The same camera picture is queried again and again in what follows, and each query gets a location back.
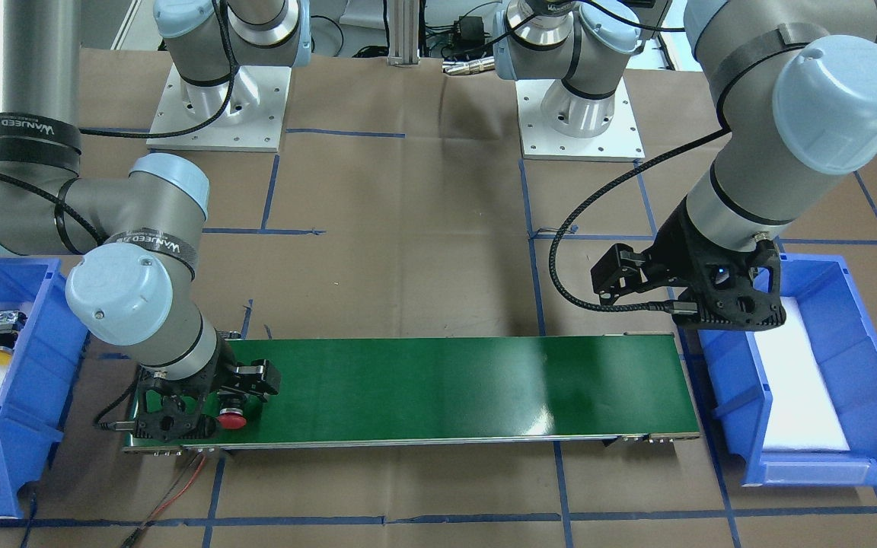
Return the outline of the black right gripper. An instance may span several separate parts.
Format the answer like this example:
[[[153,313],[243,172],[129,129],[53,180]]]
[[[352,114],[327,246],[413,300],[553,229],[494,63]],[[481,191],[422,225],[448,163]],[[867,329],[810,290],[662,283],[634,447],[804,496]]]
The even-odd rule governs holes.
[[[132,436],[171,443],[212,439],[222,427],[217,422],[219,403],[247,403],[250,410],[269,395],[278,395],[282,372],[271,361],[241,363],[222,334],[218,349],[205,367],[192,377],[168,381],[143,372],[137,384],[137,412]]]

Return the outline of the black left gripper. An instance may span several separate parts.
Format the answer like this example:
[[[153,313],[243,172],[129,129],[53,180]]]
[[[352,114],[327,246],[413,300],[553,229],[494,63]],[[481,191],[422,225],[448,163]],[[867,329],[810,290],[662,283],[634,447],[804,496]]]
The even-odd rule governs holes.
[[[781,327],[780,257],[768,239],[751,252],[734,252],[704,237],[679,205],[642,253],[623,244],[592,267],[592,287],[602,304],[652,288],[682,287],[668,311],[679,326],[696,330],[761,332]]]

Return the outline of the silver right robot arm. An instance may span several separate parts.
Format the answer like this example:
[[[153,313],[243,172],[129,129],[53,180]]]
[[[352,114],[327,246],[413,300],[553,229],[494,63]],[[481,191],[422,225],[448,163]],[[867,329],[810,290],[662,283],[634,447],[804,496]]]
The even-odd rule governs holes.
[[[74,254],[65,299],[142,369],[133,436],[209,439],[246,424],[279,372],[244,364],[191,296],[209,180],[166,153],[123,178],[84,178],[78,124],[81,4],[0,1],[0,254]]]

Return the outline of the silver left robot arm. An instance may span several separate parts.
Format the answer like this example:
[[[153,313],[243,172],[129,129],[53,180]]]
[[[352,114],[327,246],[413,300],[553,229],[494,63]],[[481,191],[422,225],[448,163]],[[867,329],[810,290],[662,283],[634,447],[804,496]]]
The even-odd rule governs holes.
[[[592,267],[598,312],[662,311],[696,330],[759,332],[786,322],[775,239],[877,154],[877,1],[691,1],[685,28],[720,129],[613,180],[721,136],[729,141],[642,253],[613,246]]]

